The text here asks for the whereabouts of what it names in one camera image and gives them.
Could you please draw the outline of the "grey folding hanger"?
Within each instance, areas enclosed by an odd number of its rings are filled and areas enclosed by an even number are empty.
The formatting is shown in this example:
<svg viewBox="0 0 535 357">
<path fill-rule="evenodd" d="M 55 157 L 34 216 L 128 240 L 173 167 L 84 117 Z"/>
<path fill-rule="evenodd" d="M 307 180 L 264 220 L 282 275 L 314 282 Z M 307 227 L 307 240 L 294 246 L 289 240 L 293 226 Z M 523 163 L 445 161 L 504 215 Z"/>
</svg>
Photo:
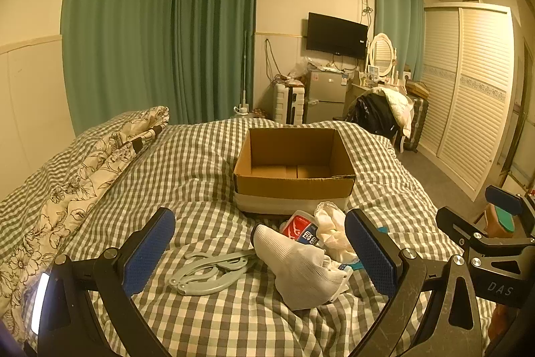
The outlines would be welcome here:
<svg viewBox="0 0 535 357">
<path fill-rule="evenodd" d="M 206 296 L 231 287 L 257 260 L 254 249 L 213 256 L 192 253 L 168 280 L 168 286 L 183 296 Z"/>
</svg>

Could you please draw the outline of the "right teal curtain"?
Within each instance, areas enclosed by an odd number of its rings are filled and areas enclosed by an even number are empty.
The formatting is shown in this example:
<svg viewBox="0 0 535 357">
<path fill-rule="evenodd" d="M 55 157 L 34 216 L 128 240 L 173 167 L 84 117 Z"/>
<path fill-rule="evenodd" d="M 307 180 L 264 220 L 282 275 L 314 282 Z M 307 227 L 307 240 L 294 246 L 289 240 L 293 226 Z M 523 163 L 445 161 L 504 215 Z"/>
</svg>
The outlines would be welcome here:
<svg viewBox="0 0 535 357">
<path fill-rule="evenodd" d="M 408 66 L 414 80 L 423 74 L 423 0 L 376 0 L 374 32 L 385 33 L 397 51 L 397 69 Z"/>
</svg>

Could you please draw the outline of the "dark suitcase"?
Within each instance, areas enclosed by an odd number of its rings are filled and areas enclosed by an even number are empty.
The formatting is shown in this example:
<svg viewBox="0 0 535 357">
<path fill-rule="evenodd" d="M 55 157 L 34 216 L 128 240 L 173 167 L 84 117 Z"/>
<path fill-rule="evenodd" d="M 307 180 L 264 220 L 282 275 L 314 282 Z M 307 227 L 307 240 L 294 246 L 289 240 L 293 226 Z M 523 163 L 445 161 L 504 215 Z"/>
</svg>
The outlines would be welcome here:
<svg viewBox="0 0 535 357">
<path fill-rule="evenodd" d="M 405 140 L 404 147 L 406 150 L 416 152 L 423 134 L 423 127 L 429 108 L 429 102 L 427 99 L 413 94 L 410 94 L 409 97 L 414 104 L 414 116 L 411 125 L 411 135 Z"/>
</svg>

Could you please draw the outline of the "cardboard box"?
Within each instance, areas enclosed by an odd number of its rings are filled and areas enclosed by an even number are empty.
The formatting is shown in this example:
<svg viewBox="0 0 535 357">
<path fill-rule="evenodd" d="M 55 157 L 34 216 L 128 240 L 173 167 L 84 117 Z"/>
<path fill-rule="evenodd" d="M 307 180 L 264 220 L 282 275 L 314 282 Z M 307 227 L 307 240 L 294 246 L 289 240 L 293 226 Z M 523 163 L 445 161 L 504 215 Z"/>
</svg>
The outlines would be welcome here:
<svg viewBox="0 0 535 357">
<path fill-rule="evenodd" d="M 234 167 L 234 200 L 256 215 L 314 212 L 330 201 L 344 209 L 355 172 L 335 128 L 252 128 Z"/>
</svg>

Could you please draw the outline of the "black wall television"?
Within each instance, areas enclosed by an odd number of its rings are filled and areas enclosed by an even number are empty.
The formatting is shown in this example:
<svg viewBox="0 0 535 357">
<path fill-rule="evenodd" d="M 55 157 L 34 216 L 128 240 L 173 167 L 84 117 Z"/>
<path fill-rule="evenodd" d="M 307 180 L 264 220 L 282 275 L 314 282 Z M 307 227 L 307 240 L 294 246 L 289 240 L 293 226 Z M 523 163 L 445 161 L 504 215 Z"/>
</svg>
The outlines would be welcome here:
<svg viewBox="0 0 535 357">
<path fill-rule="evenodd" d="M 307 50 L 363 60 L 367 51 L 368 27 L 324 14 L 309 13 Z"/>
</svg>

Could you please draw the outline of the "teal plastic basket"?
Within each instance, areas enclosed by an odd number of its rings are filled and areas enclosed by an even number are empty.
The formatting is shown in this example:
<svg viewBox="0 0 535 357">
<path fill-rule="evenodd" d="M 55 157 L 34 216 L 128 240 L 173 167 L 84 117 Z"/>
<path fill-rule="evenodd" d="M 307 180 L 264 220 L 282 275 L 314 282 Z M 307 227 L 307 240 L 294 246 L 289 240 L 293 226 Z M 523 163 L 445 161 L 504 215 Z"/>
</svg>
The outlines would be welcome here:
<svg viewBox="0 0 535 357">
<path fill-rule="evenodd" d="M 369 232 L 366 228 L 350 228 L 346 234 L 366 270 L 378 269 L 382 271 L 390 266 L 381 245 L 384 233 L 378 229 Z"/>
</svg>

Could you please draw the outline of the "oval vanity mirror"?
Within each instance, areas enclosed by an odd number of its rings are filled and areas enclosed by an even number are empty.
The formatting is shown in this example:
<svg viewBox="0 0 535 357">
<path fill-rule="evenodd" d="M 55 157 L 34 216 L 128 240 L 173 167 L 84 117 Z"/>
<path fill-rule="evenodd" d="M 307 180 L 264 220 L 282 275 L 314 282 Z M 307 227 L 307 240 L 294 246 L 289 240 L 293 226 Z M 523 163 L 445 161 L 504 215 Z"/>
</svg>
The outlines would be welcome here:
<svg viewBox="0 0 535 357">
<path fill-rule="evenodd" d="M 375 35 L 367 46 L 366 71 L 373 79 L 395 77 L 397 51 L 392 41 L 384 32 Z"/>
</svg>

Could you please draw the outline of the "large green curtain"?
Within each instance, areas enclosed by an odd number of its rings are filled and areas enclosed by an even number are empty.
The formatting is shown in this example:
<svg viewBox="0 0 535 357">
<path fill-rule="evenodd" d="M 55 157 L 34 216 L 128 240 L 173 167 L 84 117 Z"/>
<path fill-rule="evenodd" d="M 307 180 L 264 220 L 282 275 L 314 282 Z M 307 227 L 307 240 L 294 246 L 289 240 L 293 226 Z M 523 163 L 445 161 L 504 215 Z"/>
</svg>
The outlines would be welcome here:
<svg viewBox="0 0 535 357">
<path fill-rule="evenodd" d="M 247 31 L 253 97 L 256 0 L 63 0 L 66 94 L 81 133 L 162 105 L 175 124 L 228 119 Z"/>
</svg>

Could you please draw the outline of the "dental floss pick jar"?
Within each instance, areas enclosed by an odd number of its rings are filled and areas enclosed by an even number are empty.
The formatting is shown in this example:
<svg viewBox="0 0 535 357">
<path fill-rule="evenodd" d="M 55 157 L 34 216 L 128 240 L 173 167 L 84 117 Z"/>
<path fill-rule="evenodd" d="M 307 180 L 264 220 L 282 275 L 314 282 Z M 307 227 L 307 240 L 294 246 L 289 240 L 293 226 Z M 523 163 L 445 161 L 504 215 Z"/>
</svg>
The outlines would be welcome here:
<svg viewBox="0 0 535 357">
<path fill-rule="evenodd" d="M 302 210 L 296 211 L 282 223 L 279 232 L 304 245 L 317 246 L 319 244 L 316 219 Z"/>
</svg>

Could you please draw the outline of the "floral pillow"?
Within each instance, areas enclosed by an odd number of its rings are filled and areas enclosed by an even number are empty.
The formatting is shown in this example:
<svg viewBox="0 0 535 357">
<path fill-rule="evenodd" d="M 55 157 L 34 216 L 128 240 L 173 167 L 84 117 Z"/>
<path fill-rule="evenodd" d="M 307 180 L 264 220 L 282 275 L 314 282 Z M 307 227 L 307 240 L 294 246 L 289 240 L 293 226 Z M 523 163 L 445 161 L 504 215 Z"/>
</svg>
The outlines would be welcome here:
<svg viewBox="0 0 535 357">
<path fill-rule="evenodd" d="M 28 291 L 169 120 L 156 106 L 88 128 L 2 200 L 1 323 L 16 343 L 28 335 Z"/>
</svg>

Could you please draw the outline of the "white sock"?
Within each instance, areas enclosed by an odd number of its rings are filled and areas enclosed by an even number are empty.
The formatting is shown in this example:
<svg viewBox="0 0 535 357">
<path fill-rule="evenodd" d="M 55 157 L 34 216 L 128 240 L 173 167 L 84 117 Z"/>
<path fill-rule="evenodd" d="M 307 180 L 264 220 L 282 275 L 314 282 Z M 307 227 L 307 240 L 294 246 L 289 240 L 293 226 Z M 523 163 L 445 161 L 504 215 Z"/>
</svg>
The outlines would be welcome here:
<svg viewBox="0 0 535 357">
<path fill-rule="evenodd" d="M 334 302 L 349 289 L 353 269 L 319 247 L 294 241 L 262 224 L 254 227 L 251 244 L 275 275 L 275 288 L 293 312 Z"/>
</svg>

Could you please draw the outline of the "crumpled white cloth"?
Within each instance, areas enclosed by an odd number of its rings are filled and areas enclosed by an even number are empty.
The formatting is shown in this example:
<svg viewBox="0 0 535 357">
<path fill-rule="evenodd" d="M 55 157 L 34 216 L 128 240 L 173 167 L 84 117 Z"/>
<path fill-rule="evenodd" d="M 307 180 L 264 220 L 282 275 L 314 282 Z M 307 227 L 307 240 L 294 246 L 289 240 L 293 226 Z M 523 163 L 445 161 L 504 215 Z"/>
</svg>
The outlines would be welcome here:
<svg viewBox="0 0 535 357">
<path fill-rule="evenodd" d="M 320 202 L 314 212 L 316 235 L 326 253 L 341 264 L 353 265 L 357 254 L 345 234 L 345 213 L 333 202 Z"/>
</svg>

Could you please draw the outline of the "checkered bed duvet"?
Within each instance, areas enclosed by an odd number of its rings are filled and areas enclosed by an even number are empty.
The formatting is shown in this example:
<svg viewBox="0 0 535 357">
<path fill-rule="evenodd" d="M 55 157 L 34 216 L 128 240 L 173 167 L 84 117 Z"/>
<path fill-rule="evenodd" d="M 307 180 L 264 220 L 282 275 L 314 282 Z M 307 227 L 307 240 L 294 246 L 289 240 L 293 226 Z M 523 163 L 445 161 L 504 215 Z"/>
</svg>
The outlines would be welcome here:
<svg viewBox="0 0 535 357">
<path fill-rule="evenodd" d="M 83 160 L 100 152 L 106 135 L 133 119 L 124 113 L 80 134 L 1 204 L 1 316 L 17 337 L 34 342 L 30 322 L 37 276 L 53 256 L 33 259 L 49 199 L 78 184 Z M 335 302 L 293 313 L 275 289 L 275 277 L 256 263 L 232 287 L 208 296 L 180 295 L 168 280 L 194 253 L 222 255 L 247 249 L 255 224 L 233 199 L 233 169 L 251 128 L 266 119 L 227 119 L 166 127 L 83 216 L 59 235 L 60 253 L 74 260 L 120 246 L 161 206 L 175 215 L 170 247 L 143 292 L 140 313 L 175 356 L 345 356 L 386 304 L 364 271 Z"/>
</svg>

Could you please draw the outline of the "white mop pole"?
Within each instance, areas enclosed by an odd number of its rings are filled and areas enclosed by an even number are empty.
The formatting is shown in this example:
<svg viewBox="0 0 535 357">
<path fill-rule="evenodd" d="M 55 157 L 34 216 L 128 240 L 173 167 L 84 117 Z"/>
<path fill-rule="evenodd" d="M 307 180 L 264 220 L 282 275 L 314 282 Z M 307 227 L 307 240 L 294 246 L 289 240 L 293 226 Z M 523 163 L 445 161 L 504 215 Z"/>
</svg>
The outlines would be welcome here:
<svg viewBox="0 0 535 357">
<path fill-rule="evenodd" d="M 236 118 L 246 118 L 249 116 L 247 103 L 247 31 L 244 32 L 243 51 L 241 63 L 241 85 L 238 105 L 234 107 Z"/>
</svg>

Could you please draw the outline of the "white suitcase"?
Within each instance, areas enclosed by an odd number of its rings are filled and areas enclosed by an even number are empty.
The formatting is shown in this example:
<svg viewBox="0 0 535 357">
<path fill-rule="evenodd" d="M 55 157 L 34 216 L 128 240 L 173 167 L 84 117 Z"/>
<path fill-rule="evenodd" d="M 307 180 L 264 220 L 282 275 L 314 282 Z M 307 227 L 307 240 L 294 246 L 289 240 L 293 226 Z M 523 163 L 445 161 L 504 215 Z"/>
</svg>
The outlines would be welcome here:
<svg viewBox="0 0 535 357">
<path fill-rule="evenodd" d="M 305 86 L 288 80 L 273 85 L 273 120 L 280 124 L 301 125 L 305 106 Z"/>
</svg>

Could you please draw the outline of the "silver mini fridge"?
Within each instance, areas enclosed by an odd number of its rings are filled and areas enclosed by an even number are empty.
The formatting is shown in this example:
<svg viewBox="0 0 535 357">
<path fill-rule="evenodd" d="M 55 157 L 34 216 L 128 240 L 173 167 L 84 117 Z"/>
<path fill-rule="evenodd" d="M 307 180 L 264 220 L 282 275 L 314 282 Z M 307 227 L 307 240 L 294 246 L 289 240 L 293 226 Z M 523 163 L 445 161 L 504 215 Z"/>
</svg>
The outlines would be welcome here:
<svg viewBox="0 0 535 357">
<path fill-rule="evenodd" d="M 307 73 L 305 123 L 341 119 L 346 83 L 343 73 L 320 70 Z"/>
</svg>

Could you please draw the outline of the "white louvered wardrobe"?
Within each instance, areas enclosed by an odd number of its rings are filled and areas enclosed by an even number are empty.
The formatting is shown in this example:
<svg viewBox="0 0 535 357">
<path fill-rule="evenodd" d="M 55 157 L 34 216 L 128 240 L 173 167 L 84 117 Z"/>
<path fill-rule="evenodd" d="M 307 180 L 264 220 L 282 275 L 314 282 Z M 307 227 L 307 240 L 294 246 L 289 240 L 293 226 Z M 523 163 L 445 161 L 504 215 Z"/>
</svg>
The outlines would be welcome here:
<svg viewBox="0 0 535 357">
<path fill-rule="evenodd" d="M 423 153 L 470 199 L 479 196 L 511 112 L 514 82 L 512 12 L 506 6 L 427 6 L 423 84 L 428 111 Z"/>
</svg>

